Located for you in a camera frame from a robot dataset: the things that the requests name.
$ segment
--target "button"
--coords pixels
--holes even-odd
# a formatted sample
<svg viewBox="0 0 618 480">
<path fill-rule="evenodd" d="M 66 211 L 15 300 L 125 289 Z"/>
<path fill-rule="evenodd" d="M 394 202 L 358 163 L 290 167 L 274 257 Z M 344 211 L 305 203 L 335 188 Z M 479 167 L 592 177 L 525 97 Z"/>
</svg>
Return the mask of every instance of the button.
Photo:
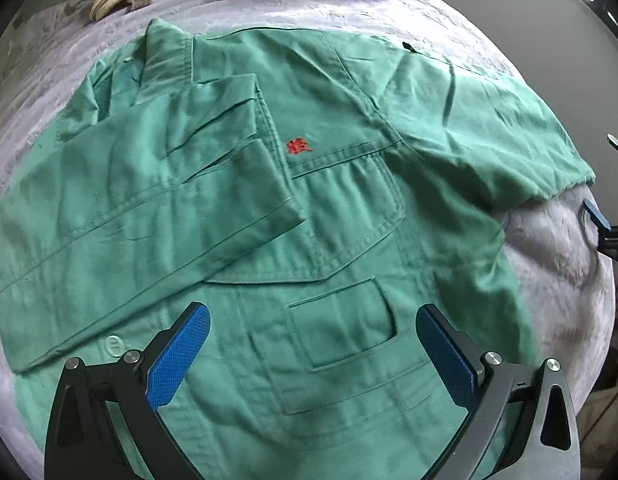
<svg viewBox="0 0 618 480">
<path fill-rule="evenodd" d="M 117 335 L 110 335 L 105 340 L 105 349 L 113 357 L 120 357 L 124 353 L 124 341 Z"/>
</svg>

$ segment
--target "red embroidery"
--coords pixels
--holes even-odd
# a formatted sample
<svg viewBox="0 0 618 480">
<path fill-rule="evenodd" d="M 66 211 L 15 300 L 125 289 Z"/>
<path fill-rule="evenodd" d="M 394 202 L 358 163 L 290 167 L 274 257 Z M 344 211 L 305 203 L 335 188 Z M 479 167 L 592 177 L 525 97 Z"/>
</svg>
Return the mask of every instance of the red embroidery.
<svg viewBox="0 0 618 480">
<path fill-rule="evenodd" d="M 297 155 L 302 152 L 313 152 L 309 147 L 309 143 L 302 137 L 296 137 L 287 143 L 287 149 L 292 155 Z"/>
</svg>

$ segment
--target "green jacket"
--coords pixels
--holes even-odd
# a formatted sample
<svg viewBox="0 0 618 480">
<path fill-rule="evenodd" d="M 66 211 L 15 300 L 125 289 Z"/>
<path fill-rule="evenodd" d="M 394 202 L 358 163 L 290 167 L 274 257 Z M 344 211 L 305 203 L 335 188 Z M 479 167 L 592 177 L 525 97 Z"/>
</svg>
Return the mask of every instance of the green jacket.
<svg viewBox="0 0 618 480">
<path fill-rule="evenodd" d="M 465 412 L 417 308 L 537 362 L 494 214 L 592 179 L 520 80 L 371 36 L 156 20 L 0 202 L 20 412 L 42 446 L 68 356 L 142 349 L 195 300 L 211 335 L 161 414 L 205 478 L 419 478 Z"/>
</svg>

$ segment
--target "metal screw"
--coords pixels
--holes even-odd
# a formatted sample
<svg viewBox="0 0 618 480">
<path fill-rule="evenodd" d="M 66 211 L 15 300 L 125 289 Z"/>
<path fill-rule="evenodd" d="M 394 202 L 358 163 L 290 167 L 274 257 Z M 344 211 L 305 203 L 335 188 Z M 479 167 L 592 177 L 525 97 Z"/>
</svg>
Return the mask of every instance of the metal screw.
<svg viewBox="0 0 618 480">
<path fill-rule="evenodd" d="M 124 354 L 124 362 L 129 363 L 130 365 L 137 363 L 140 361 L 140 352 L 137 350 L 130 350 L 126 354 Z"/>
<path fill-rule="evenodd" d="M 67 359 L 67 362 L 64 364 L 64 367 L 67 370 L 75 370 L 80 364 L 80 360 L 77 357 L 72 357 Z"/>
<path fill-rule="evenodd" d="M 490 365 L 499 365 L 502 363 L 502 356 L 498 352 L 487 352 L 484 355 L 484 360 Z"/>
<path fill-rule="evenodd" d="M 547 368 L 549 368 L 553 372 L 557 372 L 558 370 L 560 370 L 560 363 L 555 359 L 548 359 Z"/>
</svg>

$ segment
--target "bed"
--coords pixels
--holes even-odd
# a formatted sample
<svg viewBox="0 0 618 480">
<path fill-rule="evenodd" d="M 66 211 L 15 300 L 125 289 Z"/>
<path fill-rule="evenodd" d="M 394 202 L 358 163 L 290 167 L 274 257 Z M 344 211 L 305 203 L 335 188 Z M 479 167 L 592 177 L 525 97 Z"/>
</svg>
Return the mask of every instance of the bed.
<svg viewBox="0 0 618 480">
<path fill-rule="evenodd" d="M 91 65 L 160 17 L 193 33 L 252 26 L 322 28 L 384 36 L 455 64 L 522 78 L 464 16 L 441 0 L 152 0 L 89 21 L 92 0 L 69 0 L 32 17 L 0 59 L 0 193 L 37 134 L 61 110 Z M 528 203 L 501 220 L 543 356 L 565 367 L 580 410 L 607 354 L 614 323 L 611 261 L 595 251 L 582 211 L 586 186 Z M 0 344 L 0 437 L 34 480 L 43 455 L 15 407 L 14 376 Z"/>
</svg>

